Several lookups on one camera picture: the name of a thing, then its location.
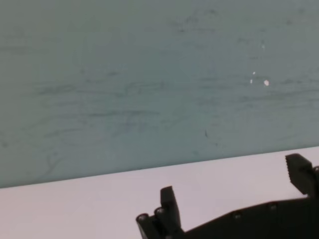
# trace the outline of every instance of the black robotic claw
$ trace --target black robotic claw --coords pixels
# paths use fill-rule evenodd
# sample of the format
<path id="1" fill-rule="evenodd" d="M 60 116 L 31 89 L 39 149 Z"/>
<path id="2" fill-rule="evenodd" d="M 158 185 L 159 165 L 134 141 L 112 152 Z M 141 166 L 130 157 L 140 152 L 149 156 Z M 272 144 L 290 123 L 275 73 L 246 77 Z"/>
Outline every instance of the black robotic claw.
<path id="1" fill-rule="evenodd" d="M 172 187 L 160 191 L 161 207 L 137 217 L 143 239 L 317 239 L 319 167 L 300 154 L 286 156 L 291 183 L 307 198 L 264 203 L 225 214 L 184 232 Z"/>

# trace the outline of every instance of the teal wall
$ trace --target teal wall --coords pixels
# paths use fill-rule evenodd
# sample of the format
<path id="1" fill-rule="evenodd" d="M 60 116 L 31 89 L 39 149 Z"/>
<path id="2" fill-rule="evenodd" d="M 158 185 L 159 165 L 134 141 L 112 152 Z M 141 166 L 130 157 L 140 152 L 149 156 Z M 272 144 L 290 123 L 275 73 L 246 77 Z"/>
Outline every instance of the teal wall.
<path id="1" fill-rule="evenodd" d="M 0 187 L 319 145 L 319 1 L 2 0 Z"/>

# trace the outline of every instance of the white speck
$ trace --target white speck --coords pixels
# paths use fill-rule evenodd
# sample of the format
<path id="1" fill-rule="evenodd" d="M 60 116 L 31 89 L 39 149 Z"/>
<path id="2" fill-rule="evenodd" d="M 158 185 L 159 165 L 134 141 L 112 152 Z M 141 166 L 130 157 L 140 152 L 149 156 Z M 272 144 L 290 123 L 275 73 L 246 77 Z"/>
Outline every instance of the white speck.
<path id="1" fill-rule="evenodd" d="M 268 80 L 264 80 L 264 85 L 269 86 L 270 82 Z"/>

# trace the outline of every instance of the black plastic part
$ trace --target black plastic part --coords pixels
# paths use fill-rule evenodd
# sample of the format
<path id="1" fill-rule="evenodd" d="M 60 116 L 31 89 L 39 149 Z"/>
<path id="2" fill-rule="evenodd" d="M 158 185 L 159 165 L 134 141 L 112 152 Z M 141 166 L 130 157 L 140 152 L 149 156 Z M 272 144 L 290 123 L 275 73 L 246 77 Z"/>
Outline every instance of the black plastic part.
<path id="1" fill-rule="evenodd" d="M 184 232 L 172 187 L 160 191 L 161 207 L 137 217 L 143 239 L 317 239 L 319 167 L 300 154 L 286 156 L 290 181 L 307 198 L 264 203 L 225 214 Z"/>

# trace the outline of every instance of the white table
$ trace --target white table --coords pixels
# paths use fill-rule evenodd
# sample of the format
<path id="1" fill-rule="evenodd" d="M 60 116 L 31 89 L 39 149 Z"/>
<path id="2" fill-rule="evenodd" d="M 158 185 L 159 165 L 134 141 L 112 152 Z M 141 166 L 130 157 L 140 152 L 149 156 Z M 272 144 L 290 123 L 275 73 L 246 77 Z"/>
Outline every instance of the white table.
<path id="1" fill-rule="evenodd" d="M 184 230 L 238 208 L 299 198 L 285 163 L 294 152 L 319 164 L 313 147 L 1 189 L 0 238 L 140 239 L 136 216 L 153 214 L 169 185 Z"/>

